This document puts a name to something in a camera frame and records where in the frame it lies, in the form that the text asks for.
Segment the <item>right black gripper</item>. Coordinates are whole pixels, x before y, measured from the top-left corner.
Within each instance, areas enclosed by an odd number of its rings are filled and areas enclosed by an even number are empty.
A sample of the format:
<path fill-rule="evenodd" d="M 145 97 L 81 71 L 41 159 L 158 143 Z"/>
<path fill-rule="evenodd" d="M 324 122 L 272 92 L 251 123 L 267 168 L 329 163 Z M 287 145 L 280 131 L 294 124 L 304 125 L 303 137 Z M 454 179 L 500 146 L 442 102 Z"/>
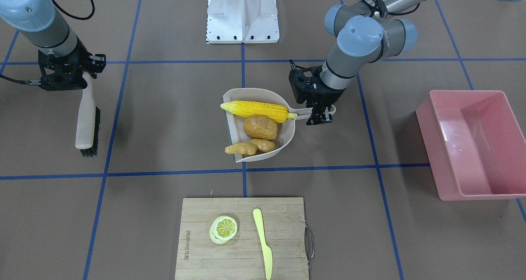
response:
<path fill-rule="evenodd" d="M 88 82 L 83 75 L 96 79 L 106 67 L 106 55 L 75 49 L 64 57 L 57 57 L 38 51 L 38 65 L 41 78 L 27 80 L 25 84 L 38 86 L 45 91 L 84 90 Z"/>

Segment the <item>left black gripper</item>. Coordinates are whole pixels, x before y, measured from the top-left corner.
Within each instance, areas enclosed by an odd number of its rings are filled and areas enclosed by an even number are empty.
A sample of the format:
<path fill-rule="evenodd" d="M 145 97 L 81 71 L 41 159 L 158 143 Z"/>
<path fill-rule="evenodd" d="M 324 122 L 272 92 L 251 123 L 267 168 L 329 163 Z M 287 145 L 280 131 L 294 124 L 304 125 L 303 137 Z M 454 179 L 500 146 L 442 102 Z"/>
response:
<path fill-rule="evenodd" d="M 336 103 L 345 89 L 329 87 L 321 78 L 323 67 L 291 66 L 288 76 L 291 89 L 298 104 L 312 108 L 307 126 L 332 123 L 330 107 Z"/>

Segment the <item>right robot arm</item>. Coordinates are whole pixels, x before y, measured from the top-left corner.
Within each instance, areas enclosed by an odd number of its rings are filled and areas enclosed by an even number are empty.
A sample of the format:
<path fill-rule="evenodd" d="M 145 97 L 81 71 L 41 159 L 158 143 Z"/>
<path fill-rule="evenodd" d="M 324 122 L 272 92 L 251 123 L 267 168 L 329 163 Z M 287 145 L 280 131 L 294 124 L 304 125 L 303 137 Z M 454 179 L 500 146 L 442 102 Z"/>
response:
<path fill-rule="evenodd" d="M 106 66 L 105 54 L 92 54 L 55 0 L 0 0 L 1 17 L 38 49 L 38 80 L 3 79 L 46 91 L 82 90 L 92 94 L 93 80 Z"/>

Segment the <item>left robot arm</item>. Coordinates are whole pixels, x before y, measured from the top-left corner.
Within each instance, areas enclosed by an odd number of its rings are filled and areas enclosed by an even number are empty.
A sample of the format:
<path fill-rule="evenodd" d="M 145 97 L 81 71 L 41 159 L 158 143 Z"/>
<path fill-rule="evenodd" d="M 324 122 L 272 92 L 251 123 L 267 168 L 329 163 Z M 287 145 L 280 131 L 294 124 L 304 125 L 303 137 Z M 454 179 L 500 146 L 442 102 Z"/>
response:
<path fill-rule="evenodd" d="M 307 125 L 331 123 L 333 104 L 370 63 L 406 53 L 415 46 L 415 24 L 401 16 L 415 11 L 426 0 L 359 0 L 335 5 L 324 19 L 336 43 L 320 66 L 301 67 L 290 60 L 288 79 L 295 101 L 305 104 L 309 114 L 300 114 Z M 521 0 L 499 0 L 518 2 Z"/>

